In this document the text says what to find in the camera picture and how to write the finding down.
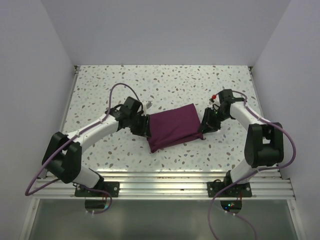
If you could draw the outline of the purple surgical cloth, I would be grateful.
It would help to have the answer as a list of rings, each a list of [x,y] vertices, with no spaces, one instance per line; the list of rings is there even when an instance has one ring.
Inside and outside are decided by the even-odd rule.
[[[151,137],[147,138],[150,152],[155,153],[167,147],[203,140],[203,133],[198,131],[200,125],[193,103],[151,114],[149,121]]]

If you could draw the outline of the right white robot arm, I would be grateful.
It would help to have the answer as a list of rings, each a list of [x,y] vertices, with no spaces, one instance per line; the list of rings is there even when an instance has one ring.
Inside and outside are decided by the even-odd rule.
[[[224,89],[210,98],[211,107],[204,111],[198,132],[214,133],[221,129],[221,123],[232,119],[246,130],[244,159],[223,180],[207,182],[209,197],[235,197],[243,194],[251,197],[250,179],[261,169],[273,167],[284,159],[284,140],[282,125],[262,118],[247,104],[247,97],[236,91]]]

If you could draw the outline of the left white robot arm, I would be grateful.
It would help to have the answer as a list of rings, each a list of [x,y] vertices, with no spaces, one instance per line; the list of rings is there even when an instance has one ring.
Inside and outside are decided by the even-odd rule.
[[[67,134],[55,133],[42,165],[63,183],[82,186],[95,197],[101,195],[106,189],[104,178],[82,165],[83,153],[101,139],[125,128],[133,135],[150,137],[150,116],[147,110],[151,106],[151,101],[142,103],[128,97],[123,104],[108,108],[100,118],[79,130]]]

